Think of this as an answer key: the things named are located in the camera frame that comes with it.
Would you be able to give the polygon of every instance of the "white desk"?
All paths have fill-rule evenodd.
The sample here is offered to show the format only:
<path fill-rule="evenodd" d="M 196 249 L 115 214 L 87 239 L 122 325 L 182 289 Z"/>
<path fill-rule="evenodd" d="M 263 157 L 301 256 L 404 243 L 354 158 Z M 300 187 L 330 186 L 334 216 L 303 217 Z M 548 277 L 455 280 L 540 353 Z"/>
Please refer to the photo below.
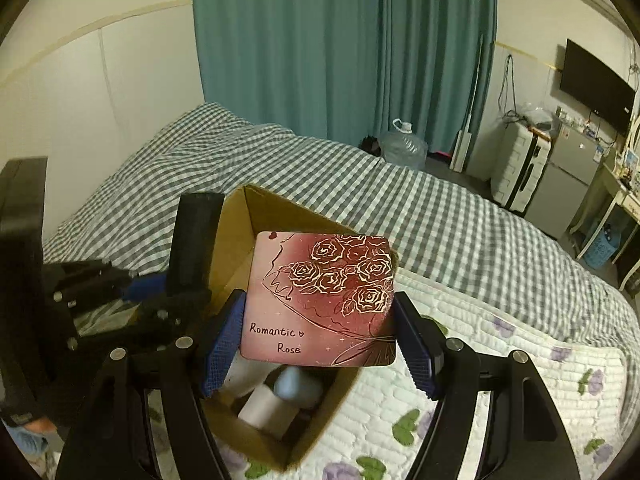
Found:
<path fill-rule="evenodd" d="M 603 164 L 598 170 L 598 173 L 594 178 L 594 182 L 599 182 L 601 185 L 603 185 L 604 188 L 607 190 L 607 192 L 611 195 L 612 199 L 611 199 L 611 203 L 609 204 L 609 208 L 607 208 L 607 212 L 602 217 L 602 220 L 600 220 L 600 223 L 598 224 L 596 231 L 593 233 L 593 235 L 591 235 L 591 238 L 587 240 L 587 243 L 578 254 L 576 260 L 580 260 L 580 258 L 584 256 L 584 253 L 587 251 L 587 249 L 589 249 L 589 247 L 591 247 L 591 244 L 593 244 L 593 241 L 598 236 L 598 233 L 604 227 L 604 224 L 606 224 L 607 219 L 609 219 L 609 216 L 613 211 L 613 208 L 619 205 L 622 209 L 625 210 L 625 212 L 629 216 L 631 216 L 631 218 L 636 222 L 636 225 L 633 231 L 631 232 L 631 235 L 629 236 L 629 238 L 626 239 L 625 243 L 622 245 L 622 247 L 618 251 L 618 254 L 616 254 L 616 256 L 613 258 L 613 263 L 615 263 L 618 260 L 618 258 L 621 256 L 621 254 L 625 252 L 626 247 L 629 245 L 629 242 L 638 231 L 638 224 L 640 223 L 640 201 L 639 199 L 636 198 L 633 192 L 628 190 L 626 187 L 624 187 L 620 183 L 618 178 L 605 164 Z M 580 216 L 578 223 L 569 230 L 570 234 L 575 233 L 580 227 L 582 227 L 582 224 L 584 224 L 584 220 L 589 213 L 590 205 L 591 205 L 591 202 L 593 201 L 594 195 L 595 195 L 594 189 L 590 189 L 588 191 L 587 202 L 585 204 L 582 215 Z M 633 273 L 636 272 L 636 270 L 638 269 L 640 269 L 640 260 L 636 262 L 636 264 L 625 276 L 625 279 L 622 280 L 622 282 L 620 283 L 620 290 L 623 290 L 625 288 L 626 282 L 628 282 L 629 278 L 631 278 Z"/>

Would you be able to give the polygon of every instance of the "plastic bottle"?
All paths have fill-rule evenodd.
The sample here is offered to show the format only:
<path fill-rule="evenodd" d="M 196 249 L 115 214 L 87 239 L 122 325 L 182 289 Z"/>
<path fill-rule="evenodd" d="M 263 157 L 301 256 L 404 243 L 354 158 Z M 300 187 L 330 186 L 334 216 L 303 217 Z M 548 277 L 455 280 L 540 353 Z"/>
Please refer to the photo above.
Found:
<path fill-rule="evenodd" d="M 413 134 L 411 123 L 394 119 L 392 124 L 393 130 L 378 136 L 384 159 L 412 170 L 424 170 L 424 161 L 428 153 L 427 143 Z"/>

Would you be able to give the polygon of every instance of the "pink card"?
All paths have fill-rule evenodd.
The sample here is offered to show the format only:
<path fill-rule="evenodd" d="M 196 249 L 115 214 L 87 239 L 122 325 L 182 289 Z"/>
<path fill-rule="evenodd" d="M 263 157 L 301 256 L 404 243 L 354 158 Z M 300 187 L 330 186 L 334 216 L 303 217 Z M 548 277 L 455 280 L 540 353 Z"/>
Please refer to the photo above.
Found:
<path fill-rule="evenodd" d="M 303 366 L 382 366 L 396 358 L 386 238 L 261 232 L 240 353 Z"/>

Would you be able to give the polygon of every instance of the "mini refrigerator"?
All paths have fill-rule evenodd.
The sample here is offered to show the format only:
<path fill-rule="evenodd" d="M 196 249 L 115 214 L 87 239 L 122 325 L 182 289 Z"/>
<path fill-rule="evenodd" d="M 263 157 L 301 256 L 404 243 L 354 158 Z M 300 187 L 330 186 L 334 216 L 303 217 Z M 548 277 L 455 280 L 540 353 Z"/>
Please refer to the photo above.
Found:
<path fill-rule="evenodd" d="M 524 218 L 552 238 L 567 230 L 600 163 L 598 143 L 562 126 Z"/>

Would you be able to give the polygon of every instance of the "white cylindrical object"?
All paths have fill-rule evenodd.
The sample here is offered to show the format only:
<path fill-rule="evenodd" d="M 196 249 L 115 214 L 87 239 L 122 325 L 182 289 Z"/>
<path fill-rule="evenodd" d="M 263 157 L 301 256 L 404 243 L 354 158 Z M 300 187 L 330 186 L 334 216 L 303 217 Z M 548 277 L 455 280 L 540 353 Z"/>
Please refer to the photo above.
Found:
<path fill-rule="evenodd" d="M 244 397 L 262 384 L 267 376 L 279 366 L 277 363 L 245 359 L 240 355 L 240 352 L 236 352 L 220 392 L 229 394 L 236 399 Z"/>
<path fill-rule="evenodd" d="M 238 418 L 256 430 L 280 440 L 296 418 L 298 409 L 275 395 L 265 384 L 258 386 L 240 410 Z"/>

